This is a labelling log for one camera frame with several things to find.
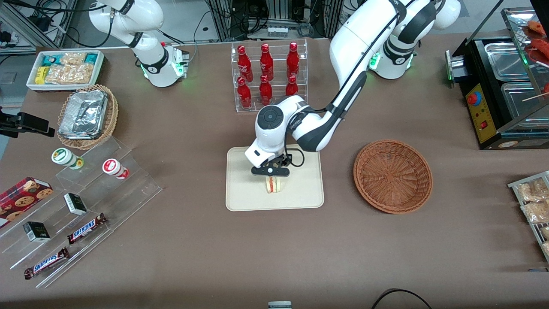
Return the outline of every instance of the empty wicker basket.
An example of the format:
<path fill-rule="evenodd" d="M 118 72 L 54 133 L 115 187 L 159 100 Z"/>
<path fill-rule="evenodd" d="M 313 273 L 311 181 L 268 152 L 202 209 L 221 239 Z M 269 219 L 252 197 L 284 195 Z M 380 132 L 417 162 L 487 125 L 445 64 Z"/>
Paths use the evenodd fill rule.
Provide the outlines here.
<path fill-rule="evenodd" d="M 362 197 L 388 213 L 417 210 L 433 188 L 427 161 L 411 146 L 395 140 L 365 146 L 356 157 L 353 175 Z"/>

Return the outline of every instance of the white container with green label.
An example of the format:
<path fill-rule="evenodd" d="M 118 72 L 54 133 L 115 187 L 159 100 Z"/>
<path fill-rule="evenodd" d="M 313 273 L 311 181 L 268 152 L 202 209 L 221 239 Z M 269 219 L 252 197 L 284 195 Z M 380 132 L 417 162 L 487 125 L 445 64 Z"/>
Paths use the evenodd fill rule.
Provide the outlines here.
<path fill-rule="evenodd" d="M 67 148 L 58 148 L 52 153 L 52 161 L 70 169 L 79 169 L 84 166 L 84 160 Z"/>

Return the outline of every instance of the cookie box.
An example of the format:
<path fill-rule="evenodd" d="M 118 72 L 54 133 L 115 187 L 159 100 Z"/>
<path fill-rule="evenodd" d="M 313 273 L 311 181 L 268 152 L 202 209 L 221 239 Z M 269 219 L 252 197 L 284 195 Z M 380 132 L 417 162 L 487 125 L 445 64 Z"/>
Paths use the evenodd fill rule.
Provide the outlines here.
<path fill-rule="evenodd" d="M 49 183 L 27 177 L 0 194 L 0 228 L 53 193 Z"/>

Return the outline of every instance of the white container with red label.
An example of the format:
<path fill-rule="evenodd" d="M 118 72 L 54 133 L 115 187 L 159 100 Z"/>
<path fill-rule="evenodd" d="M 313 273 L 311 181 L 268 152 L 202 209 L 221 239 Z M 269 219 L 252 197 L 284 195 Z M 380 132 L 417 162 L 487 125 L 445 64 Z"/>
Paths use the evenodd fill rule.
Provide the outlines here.
<path fill-rule="evenodd" d="M 126 179 L 130 174 L 130 171 L 123 167 L 117 159 L 108 159 L 105 161 L 103 163 L 103 171 L 118 179 Z"/>

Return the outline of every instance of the yellow control panel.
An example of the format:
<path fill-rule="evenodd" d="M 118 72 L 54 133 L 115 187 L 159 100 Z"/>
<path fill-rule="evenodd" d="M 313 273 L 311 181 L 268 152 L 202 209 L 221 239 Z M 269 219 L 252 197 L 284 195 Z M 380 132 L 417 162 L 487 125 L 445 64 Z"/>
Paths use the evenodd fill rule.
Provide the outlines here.
<path fill-rule="evenodd" d="M 496 127 L 494 121 L 490 115 L 490 110 L 484 100 L 484 93 L 480 84 L 475 86 L 466 96 L 467 105 L 471 117 L 473 118 L 473 124 L 475 131 L 481 143 L 487 141 L 492 136 L 496 135 Z"/>

